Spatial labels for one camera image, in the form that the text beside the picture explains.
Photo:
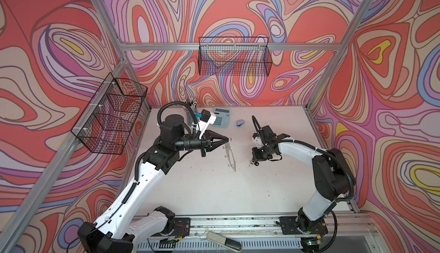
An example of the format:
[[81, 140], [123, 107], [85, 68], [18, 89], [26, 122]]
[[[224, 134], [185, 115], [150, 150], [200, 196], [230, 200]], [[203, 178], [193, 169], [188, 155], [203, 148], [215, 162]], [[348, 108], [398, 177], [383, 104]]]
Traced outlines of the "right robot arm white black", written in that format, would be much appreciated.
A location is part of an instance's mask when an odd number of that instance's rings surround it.
[[315, 192], [297, 213], [294, 225], [299, 231], [311, 232], [338, 203], [354, 198], [356, 179], [340, 150], [314, 147], [285, 133], [277, 135], [270, 126], [260, 126], [255, 116], [252, 123], [256, 130], [252, 164], [257, 166], [263, 161], [275, 162], [290, 156], [312, 167]]

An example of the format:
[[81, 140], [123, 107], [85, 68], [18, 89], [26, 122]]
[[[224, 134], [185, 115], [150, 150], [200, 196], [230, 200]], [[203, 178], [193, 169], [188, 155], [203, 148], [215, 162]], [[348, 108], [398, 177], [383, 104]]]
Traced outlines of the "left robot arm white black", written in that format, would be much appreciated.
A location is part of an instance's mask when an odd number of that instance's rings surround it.
[[154, 235], [180, 241], [188, 231], [175, 223], [175, 213], [160, 206], [146, 218], [133, 222], [135, 214], [154, 187], [184, 155], [200, 151], [202, 156], [229, 142], [208, 129], [216, 115], [194, 112], [190, 105], [173, 101], [157, 114], [159, 136], [135, 162], [134, 176], [111, 206], [93, 223], [84, 222], [78, 240], [87, 253], [134, 253], [138, 244]]

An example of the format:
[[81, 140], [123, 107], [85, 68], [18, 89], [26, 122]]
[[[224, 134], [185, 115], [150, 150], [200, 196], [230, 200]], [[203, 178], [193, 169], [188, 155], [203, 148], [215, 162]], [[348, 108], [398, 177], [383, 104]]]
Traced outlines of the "teal calculator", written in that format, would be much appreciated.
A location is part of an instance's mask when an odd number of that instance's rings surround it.
[[231, 116], [231, 110], [228, 108], [214, 108], [214, 115], [216, 116], [214, 127], [218, 128], [228, 128]]

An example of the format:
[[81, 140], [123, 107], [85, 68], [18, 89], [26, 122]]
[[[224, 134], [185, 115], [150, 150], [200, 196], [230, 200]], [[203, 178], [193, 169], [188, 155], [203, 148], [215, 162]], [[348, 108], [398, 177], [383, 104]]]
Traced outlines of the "small blue stapler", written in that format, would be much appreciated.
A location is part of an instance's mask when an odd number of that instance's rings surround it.
[[244, 120], [238, 120], [237, 122], [236, 122], [236, 126], [237, 127], [241, 127], [241, 126], [243, 126], [245, 124], [245, 121]]

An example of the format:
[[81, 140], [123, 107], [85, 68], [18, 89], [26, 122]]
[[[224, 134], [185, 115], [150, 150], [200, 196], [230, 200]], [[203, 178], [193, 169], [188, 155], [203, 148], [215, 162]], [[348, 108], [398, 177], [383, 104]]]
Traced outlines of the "pencil cup with pencils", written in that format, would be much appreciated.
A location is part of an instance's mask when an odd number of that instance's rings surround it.
[[194, 114], [196, 119], [198, 120], [198, 117], [197, 117], [197, 101], [194, 98], [187, 98], [187, 99], [185, 99], [185, 103], [191, 108], [191, 111], [189, 111], [187, 108], [184, 108], [184, 110], [186, 111], [186, 116], [187, 116], [186, 123], [187, 123], [188, 126], [191, 127], [193, 122], [194, 122], [192, 114]]

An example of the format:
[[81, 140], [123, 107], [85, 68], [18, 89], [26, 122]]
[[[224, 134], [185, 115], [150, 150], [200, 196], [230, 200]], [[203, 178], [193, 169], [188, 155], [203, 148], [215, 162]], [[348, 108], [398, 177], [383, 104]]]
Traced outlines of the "grey foot pedal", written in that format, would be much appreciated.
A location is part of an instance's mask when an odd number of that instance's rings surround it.
[[242, 245], [240, 242], [224, 237], [218, 233], [209, 231], [206, 239], [235, 253], [240, 253], [242, 251]]

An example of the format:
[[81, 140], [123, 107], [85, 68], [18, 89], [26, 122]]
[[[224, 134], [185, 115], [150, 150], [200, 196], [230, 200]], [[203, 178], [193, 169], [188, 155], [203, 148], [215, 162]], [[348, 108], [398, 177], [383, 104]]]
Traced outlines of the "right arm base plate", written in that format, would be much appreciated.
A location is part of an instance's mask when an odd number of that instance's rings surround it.
[[328, 229], [323, 218], [310, 221], [307, 217], [281, 216], [275, 223], [281, 227], [284, 235], [326, 235]]

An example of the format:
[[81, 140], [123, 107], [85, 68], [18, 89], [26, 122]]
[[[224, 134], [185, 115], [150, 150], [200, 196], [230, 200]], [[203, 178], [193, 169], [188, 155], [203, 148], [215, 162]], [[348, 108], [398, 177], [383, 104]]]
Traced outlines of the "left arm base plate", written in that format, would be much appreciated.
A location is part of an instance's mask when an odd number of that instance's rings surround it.
[[176, 237], [184, 238], [189, 235], [191, 219], [189, 217], [175, 218], [172, 223], [168, 223], [162, 232], [152, 235], [152, 237]]

